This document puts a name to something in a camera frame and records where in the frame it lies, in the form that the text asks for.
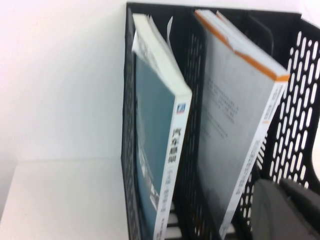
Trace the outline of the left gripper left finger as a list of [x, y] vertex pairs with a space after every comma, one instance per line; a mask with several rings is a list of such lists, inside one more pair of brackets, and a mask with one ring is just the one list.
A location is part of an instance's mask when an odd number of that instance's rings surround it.
[[269, 180], [254, 184], [252, 202], [254, 240], [302, 240], [303, 218], [278, 185]]

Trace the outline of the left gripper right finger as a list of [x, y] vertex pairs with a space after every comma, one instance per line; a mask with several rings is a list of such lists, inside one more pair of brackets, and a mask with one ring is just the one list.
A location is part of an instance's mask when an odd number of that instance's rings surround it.
[[279, 239], [320, 238], [320, 196], [289, 179], [280, 181]]

